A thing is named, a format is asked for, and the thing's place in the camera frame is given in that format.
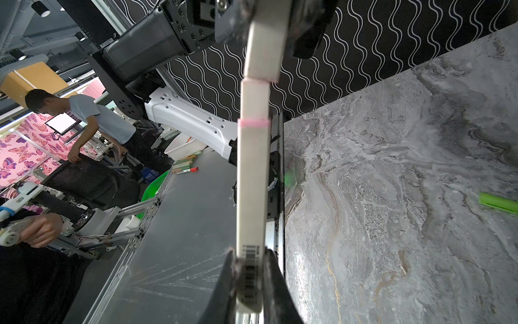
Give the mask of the green pen cap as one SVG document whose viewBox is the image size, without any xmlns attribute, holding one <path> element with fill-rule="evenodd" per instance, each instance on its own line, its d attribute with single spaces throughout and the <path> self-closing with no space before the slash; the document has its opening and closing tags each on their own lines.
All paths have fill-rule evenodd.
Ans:
<svg viewBox="0 0 518 324">
<path fill-rule="evenodd" d="M 479 193 L 479 203 L 486 207 L 505 211 L 514 215 L 518 214 L 518 202 L 508 198 L 498 197 L 488 193 Z"/>
</svg>

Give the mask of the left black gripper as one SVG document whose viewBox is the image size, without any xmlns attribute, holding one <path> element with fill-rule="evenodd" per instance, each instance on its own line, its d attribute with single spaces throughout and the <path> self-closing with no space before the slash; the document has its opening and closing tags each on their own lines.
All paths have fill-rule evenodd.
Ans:
<svg viewBox="0 0 518 324">
<path fill-rule="evenodd" d="M 289 22 L 289 53 L 310 59 L 333 19 L 338 0 L 292 1 Z M 245 45 L 256 0 L 167 0 L 161 9 L 186 53 L 215 43 Z"/>
</svg>

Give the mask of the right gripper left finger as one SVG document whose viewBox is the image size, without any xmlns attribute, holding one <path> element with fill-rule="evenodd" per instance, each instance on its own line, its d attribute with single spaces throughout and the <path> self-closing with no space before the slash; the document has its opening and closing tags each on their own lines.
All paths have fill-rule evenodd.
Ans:
<svg viewBox="0 0 518 324">
<path fill-rule="evenodd" d="M 228 324 L 236 322 L 236 292 L 239 261 L 234 249 L 229 249 L 221 274 L 199 324 Z"/>
</svg>

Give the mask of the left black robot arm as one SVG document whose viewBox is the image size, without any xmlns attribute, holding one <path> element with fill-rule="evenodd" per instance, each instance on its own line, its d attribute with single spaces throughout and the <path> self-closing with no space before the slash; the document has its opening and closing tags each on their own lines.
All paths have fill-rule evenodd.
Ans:
<svg viewBox="0 0 518 324">
<path fill-rule="evenodd" d="M 281 56 L 308 58 L 317 48 L 337 6 L 335 1 L 159 1 L 121 35 L 96 1 L 62 1 L 97 51 L 89 56 L 101 82 L 128 117 L 170 126 L 237 163 L 238 125 L 218 120 L 183 100 L 159 73 L 173 59 L 215 44 L 256 43 L 263 56 L 247 61 L 261 78 L 276 82 Z"/>
</svg>

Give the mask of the operator hand lower left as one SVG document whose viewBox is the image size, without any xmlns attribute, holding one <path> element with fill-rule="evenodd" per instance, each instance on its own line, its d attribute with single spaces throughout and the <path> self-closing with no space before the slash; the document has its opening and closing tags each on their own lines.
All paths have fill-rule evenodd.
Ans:
<svg viewBox="0 0 518 324">
<path fill-rule="evenodd" d="M 62 232 L 63 220 L 56 213 L 27 217 L 27 220 L 31 220 L 32 223 L 22 231 L 20 241 L 32 248 L 48 246 Z"/>
</svg>

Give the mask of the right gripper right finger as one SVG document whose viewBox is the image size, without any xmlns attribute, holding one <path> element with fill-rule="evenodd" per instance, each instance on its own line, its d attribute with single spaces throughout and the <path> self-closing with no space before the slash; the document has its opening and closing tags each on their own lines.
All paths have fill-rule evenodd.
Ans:
<svg viewBox="0 0 518 324">
<path fill-rule="evenodd" d="M 268 248 L 263 257 L 263 305 L 264 323 L 304 323 L 291 298 L 277 256 Z"/>
</svg>

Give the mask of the white pen cap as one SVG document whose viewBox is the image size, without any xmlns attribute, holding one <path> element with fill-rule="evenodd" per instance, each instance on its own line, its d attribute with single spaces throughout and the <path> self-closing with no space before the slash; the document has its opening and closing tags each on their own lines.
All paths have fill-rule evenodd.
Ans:
<svg viewBox="0 0 518 324">
<path fill-rule="evenodd" d="M 290 20 L 291 1 L 256 2 L 248 33 L 244 80 L 279 80 Z"/>
</svg>

